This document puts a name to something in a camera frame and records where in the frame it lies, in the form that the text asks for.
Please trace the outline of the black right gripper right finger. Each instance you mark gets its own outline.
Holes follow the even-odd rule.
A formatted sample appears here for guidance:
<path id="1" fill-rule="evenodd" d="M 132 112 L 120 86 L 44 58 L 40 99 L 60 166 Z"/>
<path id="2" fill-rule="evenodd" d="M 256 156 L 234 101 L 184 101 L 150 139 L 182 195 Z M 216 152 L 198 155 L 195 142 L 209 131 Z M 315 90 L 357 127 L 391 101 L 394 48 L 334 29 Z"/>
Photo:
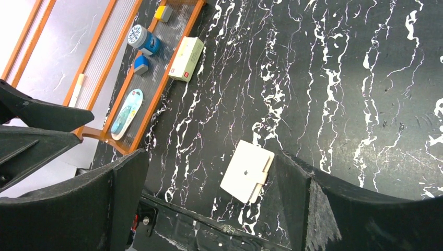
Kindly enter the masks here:
<path id="1" fill-rule="evenodd" d="M 275 172 L 292 250 L 442 250 L 442 197 L 377 193 L 287 151 Z"/>

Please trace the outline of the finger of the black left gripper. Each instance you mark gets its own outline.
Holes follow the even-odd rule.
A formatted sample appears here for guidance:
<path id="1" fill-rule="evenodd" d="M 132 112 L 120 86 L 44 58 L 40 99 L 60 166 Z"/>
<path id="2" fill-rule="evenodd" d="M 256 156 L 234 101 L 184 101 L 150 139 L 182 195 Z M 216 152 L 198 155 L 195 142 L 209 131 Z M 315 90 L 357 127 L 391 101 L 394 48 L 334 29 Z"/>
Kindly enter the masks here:
<path id="1" fill-rule="evenodd" d="M 32 128 L 72 132 L 95 116 L 89 110 L 34 99 L 1 79 L 1 124 L 14 118 Z"/>
<path id="2" fill-rule="evenodd" d="M 73 133 L 1 126 L 1 192 L 80 143 Z"/>

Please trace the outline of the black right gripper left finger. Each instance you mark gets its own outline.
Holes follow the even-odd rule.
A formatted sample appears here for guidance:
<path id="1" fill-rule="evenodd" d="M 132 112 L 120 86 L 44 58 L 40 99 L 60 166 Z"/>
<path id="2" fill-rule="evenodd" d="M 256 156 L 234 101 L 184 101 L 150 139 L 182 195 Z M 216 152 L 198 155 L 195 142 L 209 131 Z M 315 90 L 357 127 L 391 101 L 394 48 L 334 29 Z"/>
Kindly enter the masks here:
<path id="1" fill-rule="evenodd" d="M 1 250 L 125 250 L 148 172 L 139 149 L 61 183 L 1 198 Z"/>

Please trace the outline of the beige leather card holder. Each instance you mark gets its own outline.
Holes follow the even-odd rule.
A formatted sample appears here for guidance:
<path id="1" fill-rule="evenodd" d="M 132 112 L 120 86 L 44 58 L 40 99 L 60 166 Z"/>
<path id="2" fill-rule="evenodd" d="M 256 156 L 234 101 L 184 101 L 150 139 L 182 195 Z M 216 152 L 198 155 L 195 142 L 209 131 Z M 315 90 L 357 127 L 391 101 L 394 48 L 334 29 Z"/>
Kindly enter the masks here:
<path id="1" fill-rule="evenodd" d="M 221 189 L 242 203 L 256 203 L 274 156 L 271 151 L 241 140 L 220 183 Z"/>

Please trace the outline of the white marker pen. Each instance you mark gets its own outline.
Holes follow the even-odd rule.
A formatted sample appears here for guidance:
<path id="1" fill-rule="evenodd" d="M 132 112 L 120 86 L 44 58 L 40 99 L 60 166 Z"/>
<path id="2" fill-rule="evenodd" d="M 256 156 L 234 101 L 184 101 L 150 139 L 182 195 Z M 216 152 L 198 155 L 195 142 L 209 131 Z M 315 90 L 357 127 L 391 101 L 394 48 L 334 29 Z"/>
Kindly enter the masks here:
<path id="1" fill-rule="evenodd" d="M 73 94 L 72 94 L 71 99 L 70 99 L 69 104 L 68 104 L 69 107 L 75 107 L 76 106 L 76 103 L 77 103 L 77 100 L 78 100 L 81 88 L 83 86 L 84 78 L 85 78 L 85 75 L 83 73 L 80 73 L 78 78 L 77 78 L 77 82 L 76 82 L 75 88 L 73 90 Z"/>

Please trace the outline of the teal item in blister pack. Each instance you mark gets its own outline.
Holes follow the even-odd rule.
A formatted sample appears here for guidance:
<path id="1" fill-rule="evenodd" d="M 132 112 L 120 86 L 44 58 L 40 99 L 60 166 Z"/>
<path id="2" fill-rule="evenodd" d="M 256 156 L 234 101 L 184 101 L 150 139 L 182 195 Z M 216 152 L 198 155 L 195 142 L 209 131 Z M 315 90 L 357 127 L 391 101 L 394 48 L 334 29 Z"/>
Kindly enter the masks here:
<path id="1" fill-rule="evenodd" d="M 140 89 L 130 91 L 111 127 L 111 137 L 114 140 L 118 141 L 124 136 L 142 103 L 143 92 Z"/>

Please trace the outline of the orange wooden shelf rack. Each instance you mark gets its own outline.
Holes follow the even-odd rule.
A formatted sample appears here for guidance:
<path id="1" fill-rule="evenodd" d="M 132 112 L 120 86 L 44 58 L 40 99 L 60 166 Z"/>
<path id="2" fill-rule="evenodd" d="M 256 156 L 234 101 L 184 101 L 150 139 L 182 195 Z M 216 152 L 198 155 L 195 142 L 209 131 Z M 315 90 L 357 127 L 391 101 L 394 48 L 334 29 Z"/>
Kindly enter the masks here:
<path id="1" fill-rule="evenodd" d="M 106 87 L 116 80 L 123 51 L 134 49 L 127 42 L 131 28 L 141 25 L 160 39 L 160 48 L 150 57 L 156 61 L 143 76 L 134 74 L 133 64 L 124 78 L 116 101 L 101 129 L 81 126 L 72 131 L 80 139 L 102 141 L 122 154 L 137 148 L 154 106 L 169 80 L 170 64 L 178 45 L 187 36 L 204 1 L 153 1 L 173 10 L 168 22 L 141 14 L 141 1 L 36 1 L 17 47 L 1 77 L 12 87 L 34 98 L 52 95 L 67 106 L 80 73 L 85 75 L 75 108 L 92 111 Z M 143 103 L 124 136 L 116 141 L 111 127 L 123 103 L 134 89 L 143 92 Z"/>

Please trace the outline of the blue grey eraser block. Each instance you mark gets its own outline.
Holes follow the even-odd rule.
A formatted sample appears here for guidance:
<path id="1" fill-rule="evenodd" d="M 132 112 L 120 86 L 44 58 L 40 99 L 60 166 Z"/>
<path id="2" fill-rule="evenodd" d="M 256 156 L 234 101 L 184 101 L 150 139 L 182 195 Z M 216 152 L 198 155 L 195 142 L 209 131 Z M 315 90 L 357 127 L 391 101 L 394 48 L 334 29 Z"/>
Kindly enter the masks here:
<path id="1" fill-rule="evenodd" d="M 143 75 L 145 72 L 149 70 L 149 61 L 148 58 L 144 55 L 138 56 L 134 60 L 134 74 Z"/>

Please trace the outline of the blue round tape dispenser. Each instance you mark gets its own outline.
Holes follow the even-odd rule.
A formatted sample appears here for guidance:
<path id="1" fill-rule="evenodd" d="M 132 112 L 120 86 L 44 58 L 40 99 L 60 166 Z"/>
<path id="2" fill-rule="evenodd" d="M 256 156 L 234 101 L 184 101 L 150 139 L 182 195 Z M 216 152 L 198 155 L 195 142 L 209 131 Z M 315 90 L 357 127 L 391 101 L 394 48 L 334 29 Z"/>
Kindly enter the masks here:
<path id="1" fill-rule="evenodd" d="M 156 54 L 160 47 L 159 38 L 141 25 L 135 25 L 131 28 L 127 42 L 145 56 Z"/>

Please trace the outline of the yellow item on shelf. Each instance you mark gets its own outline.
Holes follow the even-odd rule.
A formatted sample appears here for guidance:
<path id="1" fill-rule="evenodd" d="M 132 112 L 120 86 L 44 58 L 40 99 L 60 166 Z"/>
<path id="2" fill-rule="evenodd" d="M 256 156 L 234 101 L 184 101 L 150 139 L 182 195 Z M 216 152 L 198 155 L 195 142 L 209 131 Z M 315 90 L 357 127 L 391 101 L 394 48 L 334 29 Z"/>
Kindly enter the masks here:
<path id="1" fill-rule="evenodd" d="M 167 5 L 161 5 L 157 8 L 154 17 L 161 22 L 168 22 L 172 15 L 172 8 Z"/>

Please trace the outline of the cream box with red label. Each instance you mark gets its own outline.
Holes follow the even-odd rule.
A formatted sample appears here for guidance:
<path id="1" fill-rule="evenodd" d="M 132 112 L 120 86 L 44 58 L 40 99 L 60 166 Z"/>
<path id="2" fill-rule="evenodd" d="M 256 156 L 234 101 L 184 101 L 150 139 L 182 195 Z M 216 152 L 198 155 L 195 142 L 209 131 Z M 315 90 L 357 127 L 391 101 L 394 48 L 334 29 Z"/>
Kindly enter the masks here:
<path id="1" fill-rule="evenodd" d="M 176 81 L 188 83 L 204 48 L 204 43 L 198 37 L 184 37 L 178 47 L 176 56 L 168 76 Z"/>

